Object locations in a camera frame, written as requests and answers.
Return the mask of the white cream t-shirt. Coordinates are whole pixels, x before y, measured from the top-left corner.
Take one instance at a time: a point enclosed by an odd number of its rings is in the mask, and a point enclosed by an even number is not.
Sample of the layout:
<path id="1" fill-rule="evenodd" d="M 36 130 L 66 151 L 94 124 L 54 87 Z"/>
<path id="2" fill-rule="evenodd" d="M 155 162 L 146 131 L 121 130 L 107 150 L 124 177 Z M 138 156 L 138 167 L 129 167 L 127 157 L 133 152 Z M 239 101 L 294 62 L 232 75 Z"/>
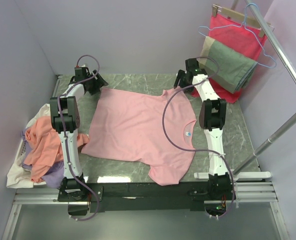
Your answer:
<path id="1" fill-rule="evenodd" d="M 50 105 L 48 103 L 44 104 L 40 108 L 37 114 L 28 122 L 26 128 L 21 133 L 22 142 L 20 143 L 14 163 L 7 174 L 7 188 L 33 188 L 34 186 L 41 185 L 46 185 L 54 189 L 60 187 L 64 174 L 64 163 L 62 160 L 54 163 L 54 165 L 46 172 L 46 174 L 42 176 L 41 182 L 31 181 L 32 166 L 25 164 L 26 157 L 32 151 L 32 148 L 26 141 L 25 132 L 37 121 L 38 118 L 44 116 L 50 116 Z"/>

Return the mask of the wooden clip hanger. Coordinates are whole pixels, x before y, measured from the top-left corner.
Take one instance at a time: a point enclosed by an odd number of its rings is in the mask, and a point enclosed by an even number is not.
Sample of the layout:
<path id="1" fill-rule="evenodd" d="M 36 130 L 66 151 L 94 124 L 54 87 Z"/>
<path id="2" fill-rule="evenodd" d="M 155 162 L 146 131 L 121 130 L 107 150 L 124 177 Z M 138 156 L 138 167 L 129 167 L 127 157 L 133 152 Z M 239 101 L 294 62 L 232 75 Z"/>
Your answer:
<path id="1" fill-rule="evenodd" d="M 265 35 L 263 29 L 261 28 L 259 22 L 251 16 L 245 16 L 245 14 L 232 10 L 230 8 L 222 7 L 217 4 L 212 5 L 212 16 L 217 17 L 218 14 L 221 14 L 228 19 L 233 19 L 234 21 L 245 22 L 247 25 L 250 25 L 253 28 L 259 29 L 259 37 Z"/>

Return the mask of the silver clothes rack pole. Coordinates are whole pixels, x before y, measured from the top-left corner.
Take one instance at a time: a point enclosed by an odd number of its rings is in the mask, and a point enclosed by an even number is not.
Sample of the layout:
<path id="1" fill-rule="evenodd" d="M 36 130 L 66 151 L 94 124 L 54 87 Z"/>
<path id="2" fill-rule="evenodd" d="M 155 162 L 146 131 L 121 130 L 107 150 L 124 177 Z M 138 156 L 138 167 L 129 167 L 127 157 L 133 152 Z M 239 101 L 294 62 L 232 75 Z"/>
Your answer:
<path id="1" fill-rule="evenodd" d="M 268 27 L 266 21 L 264 20 L 258 6 L 251 0 L 246 1 L 246 7 L 251 10 L 255 19 L 258 21 L 261 29 L 267 36 L 270 44 L 272 45 L 274 51 L 282 62 L 283 66 L 291 76 L 292 80 L 296 84 L 296 69 L 290 62 L 288 56 L 283 50 L 280 42 L 277 40 L 276 36 Z M 296 112 L 281 126 L 279 127 L 271 136 L 267 138 L 257 149 L 253 151 L 238 167 L 233 171 L 233 175 L 238 175 L 246 166 L 248 166 L 252 161 L 257 159 L 265 150 L 267 150 L 277 139 L 279 139 L 284 133 L 286 133 L 291 127 L 296 124 Z"/>

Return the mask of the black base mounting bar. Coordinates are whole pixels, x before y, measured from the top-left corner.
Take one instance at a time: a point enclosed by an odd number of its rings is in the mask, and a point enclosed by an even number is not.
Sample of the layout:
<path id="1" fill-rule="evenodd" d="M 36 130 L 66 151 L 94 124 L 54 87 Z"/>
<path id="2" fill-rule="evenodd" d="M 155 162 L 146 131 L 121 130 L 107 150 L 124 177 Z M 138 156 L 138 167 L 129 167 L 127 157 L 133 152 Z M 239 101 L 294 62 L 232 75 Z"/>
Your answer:
<path id="1" fill-rule="evenodd" d="M 90 183 L 92 190 L 66 193 L 60 190 L 58 202 L 69 204 L 69 212 L 76 216 L 110 211 L 190 210 L 203 212 L 207 201 L 235 199 L 232 185 L 202 182 L 181 182 L 160 186 L 156 183 Z"/>

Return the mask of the green beige folded cloth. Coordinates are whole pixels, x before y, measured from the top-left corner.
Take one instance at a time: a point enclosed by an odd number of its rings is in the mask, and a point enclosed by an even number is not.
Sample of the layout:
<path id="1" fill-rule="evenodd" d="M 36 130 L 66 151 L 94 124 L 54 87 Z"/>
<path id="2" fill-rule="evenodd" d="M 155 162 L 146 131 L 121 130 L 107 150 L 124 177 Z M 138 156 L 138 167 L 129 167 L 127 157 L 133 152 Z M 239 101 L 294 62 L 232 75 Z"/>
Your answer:
<path id="1" fill-rule="evenodd" d="M 247 86 L 258 65 L 257 61 L 209 36 L 204 40 L 201 58 L 198 61 L 200 67 L 231 94 Z"/>

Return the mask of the pink t-shirt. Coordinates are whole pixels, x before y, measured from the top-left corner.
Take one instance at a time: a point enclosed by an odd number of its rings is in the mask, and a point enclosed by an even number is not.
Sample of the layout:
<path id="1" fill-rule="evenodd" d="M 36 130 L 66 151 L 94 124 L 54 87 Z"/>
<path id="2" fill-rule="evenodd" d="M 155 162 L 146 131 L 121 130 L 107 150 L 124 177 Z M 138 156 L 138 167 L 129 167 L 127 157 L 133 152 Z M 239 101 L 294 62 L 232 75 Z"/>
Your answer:
<path id="1" fill-rule="evenodd" d="M 102 159 L 142 162 L 161 186 L 176 185 L 194 158 L 196 116 L 175 89 L 160 96 L 104 88 L 82 153 Z"/>

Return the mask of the salmon orange t-shirt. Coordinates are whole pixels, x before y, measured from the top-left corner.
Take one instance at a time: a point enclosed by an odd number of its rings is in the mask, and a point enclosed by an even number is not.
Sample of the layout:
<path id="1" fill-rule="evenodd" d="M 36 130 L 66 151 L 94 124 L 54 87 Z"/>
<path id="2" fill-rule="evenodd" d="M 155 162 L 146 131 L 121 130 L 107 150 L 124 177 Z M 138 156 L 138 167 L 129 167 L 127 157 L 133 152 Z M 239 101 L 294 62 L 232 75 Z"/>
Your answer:
<path id="1" fill-rule="evenodd" d="M 32 150 L 26 156 L 24 164 L 32 167 L 31 181 L 40 183 L 54 164 L 64 160 L 62 143 L 58 133 L 52 128 L 51 117 L 38 118 L 26 130 L 25 139 Z"/>

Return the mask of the lavender purple t-shirt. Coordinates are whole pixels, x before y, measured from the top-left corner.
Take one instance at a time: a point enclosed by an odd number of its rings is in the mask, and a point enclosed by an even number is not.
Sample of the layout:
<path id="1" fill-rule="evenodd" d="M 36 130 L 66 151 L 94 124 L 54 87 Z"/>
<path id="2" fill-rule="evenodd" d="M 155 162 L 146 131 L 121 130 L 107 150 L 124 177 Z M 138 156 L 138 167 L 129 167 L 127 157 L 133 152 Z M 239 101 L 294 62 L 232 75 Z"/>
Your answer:
<path id="1" fill-rule="evenodd" d="M 22 131 L 22 140 L 25 143 L 26 156 L 24 157 L 24 160 L 22 161 L 21 166 L 24 169 L 31 171 L 32 165 L 26 164 L 26 157 L 32 151 L 30 144 L 25 138 L 26 131 L 27 131 L 27 128 Z M 58 189 L 61 185 L 63 177 L 64 177 L 64 162 L 59 161 L 59 162 L 55 162 L 53 166 L 50 167 L 50 169 L 46 172 L 46 174 L 42 176 L 42 180 L 47 184 L 48 187 Z"/>

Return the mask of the white laundry basket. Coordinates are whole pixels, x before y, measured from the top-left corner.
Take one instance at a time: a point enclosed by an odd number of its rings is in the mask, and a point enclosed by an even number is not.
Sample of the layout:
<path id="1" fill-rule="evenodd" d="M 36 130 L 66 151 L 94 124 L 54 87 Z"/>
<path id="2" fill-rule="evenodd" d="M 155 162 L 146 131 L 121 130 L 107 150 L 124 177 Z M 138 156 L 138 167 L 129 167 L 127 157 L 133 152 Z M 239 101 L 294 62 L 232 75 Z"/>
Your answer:
<path id="1" fill-rule="evenodd" d="M 21 166 L 24 157 L 26 156 L 26 147 L 23 140 L 20 141 L 20 145 L 16 154 L 15 161 L 13 163 L 12 169 L 14 170 L 14 188 L 33 188 L 38 186 L 46 186 L 43 181 L 41 183 L 35 183 L 31 181 L 31 171 L 26 170 Z"/>

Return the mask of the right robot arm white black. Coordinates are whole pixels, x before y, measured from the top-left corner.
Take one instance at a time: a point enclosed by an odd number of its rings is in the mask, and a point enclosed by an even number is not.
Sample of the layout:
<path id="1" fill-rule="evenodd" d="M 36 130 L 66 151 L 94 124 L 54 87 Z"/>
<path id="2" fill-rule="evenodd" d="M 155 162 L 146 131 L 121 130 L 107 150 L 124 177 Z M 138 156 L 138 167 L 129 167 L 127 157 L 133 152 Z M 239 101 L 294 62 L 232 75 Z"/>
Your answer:
<path id="1" fill-rule="evenodd" d="M 227 103 L 217 95 L 206 70 L 199 66 L 196 58 L 187 59 L 185 67 L 186 70 L 178 71 L 174 87 L 186 88 L 193 85 L 202 100 L 199 125 L 206 136 L 210 160 L 206 192 L 210 198 L 217 200 L 232 190 L 229 167 L 223 160 L 222 136 Z"/>

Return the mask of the red mesh laundry bag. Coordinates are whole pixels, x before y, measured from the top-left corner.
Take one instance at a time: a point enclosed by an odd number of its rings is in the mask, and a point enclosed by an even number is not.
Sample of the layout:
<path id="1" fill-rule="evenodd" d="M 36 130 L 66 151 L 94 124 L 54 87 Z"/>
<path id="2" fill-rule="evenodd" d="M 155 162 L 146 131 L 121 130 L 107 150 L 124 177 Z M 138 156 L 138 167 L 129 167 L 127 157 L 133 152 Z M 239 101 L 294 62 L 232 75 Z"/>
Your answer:
<path id="1" fill-rule="evenodd" d="M 209 27 L 214 28 L 214 27 L 224 26 L 227 24 L 240 25 L 240 23 L 229 20 L 228 18 L 218 14 L 217 17 L 213 17 L 213 16 L 211 17 Z M 259 35 L 260 30 L 252 27 L 249 27 L 249 29 L 254 31 L 254 33 L 257 36 Z M 250 32 L 247 32 L 244 29 L 240 29 L 236 27 L 215 29 L 211 32 L 208 31 L 208 35 L 206 37 L 211 37 L 221 42 L 222 44 L 226 45 L 227 47 L 235 50 L 236 52 L 243 54 L 244 56 L 251 58 L 255 61 L 257 61 L 262 51 L 255 37 Z M 260 43 L 264 45 L 266 41 L 266 37 L 258 36 L 258 39 L 260 40 Z M 217 84 L 212 78 L 213 77 L 211 77 L 209 81 L 213 89 L 215 90 L 215 92 L 220 98 L 225 99 L 228 103 L 231 103 L 231 104 L 236 102 L 239 99 L 243 88 L 240 91 L 237 91 L 235 93 L 229 93 L 224 88 L 222 88 L 219 84 Z"/>

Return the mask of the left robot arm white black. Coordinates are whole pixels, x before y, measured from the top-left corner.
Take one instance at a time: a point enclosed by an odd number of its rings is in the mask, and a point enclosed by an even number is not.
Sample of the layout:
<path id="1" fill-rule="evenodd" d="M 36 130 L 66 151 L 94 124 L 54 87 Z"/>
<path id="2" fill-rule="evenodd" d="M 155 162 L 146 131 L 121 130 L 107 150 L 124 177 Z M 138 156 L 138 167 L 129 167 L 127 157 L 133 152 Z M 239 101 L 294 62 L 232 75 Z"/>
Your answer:
<path id="1" fill-rule="evenodd" d="M 84 200 L 88 194 L 79 161 L 78 128 L 81 119 L 77 101 L 85 93 L 94 95 L 107 85 L 97 70 L 90 71 L 86 65 L 78 65 L 66 91 L 50 99 L 51 125 L 59 135 L 64 159 L 61 188 L 70 192 L 76 201 Z"/>

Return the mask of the white rack foot front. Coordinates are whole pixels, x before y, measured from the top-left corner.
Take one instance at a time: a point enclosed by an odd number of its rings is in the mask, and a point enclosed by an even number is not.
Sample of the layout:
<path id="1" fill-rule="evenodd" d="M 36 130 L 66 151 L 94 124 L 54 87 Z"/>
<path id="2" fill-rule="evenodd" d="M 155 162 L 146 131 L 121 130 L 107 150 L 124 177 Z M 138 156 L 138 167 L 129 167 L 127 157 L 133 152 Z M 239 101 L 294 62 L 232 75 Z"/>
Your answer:
<path id="1" fill-rule="evenodd" d="M 245 182 L 245 181 L 261 181 L 265 179 L 270 179 L 272 177 L 269 171 L 261 171 L 261 172 L 240 172 L 238 175 L 235 175 L 234 181 L 237 182 Z M 195 172 L 194 178 L 198 180 L 209 179 L 209 174 L 207 172 Z"/>

